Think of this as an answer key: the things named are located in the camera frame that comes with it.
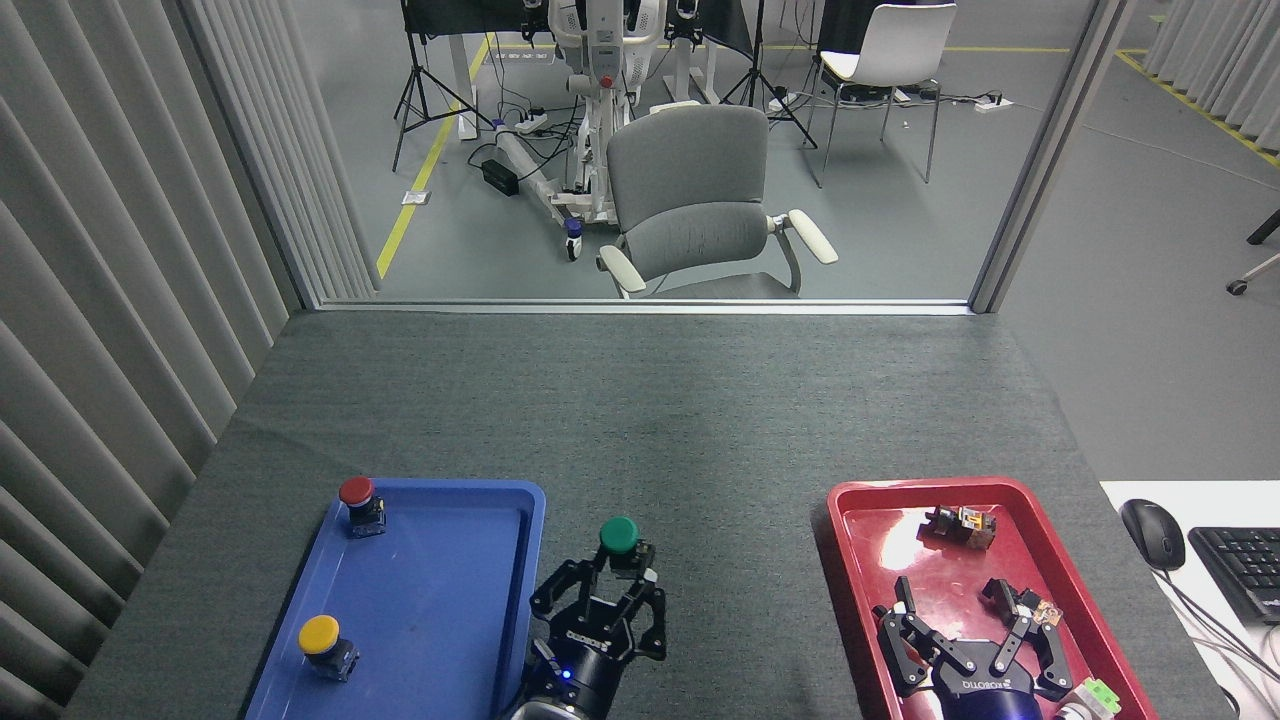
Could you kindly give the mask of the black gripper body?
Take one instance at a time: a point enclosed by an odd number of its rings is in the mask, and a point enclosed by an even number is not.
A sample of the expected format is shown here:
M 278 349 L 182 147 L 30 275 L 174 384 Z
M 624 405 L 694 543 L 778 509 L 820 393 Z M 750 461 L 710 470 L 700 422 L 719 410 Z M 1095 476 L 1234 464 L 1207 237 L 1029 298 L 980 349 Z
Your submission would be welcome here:
M 630 662 L 617 659 L 614 643 L 614 632 L 607 641 L 573 630 L 534 639 L 515 716 L 607 719 Z
M 1030 674 L 1010 667 L 1004 676 L 993 676 L 980 667 L 970 676 L 943 665 L 932 673 L 934 696 L 943 719 L 1042 719 Z

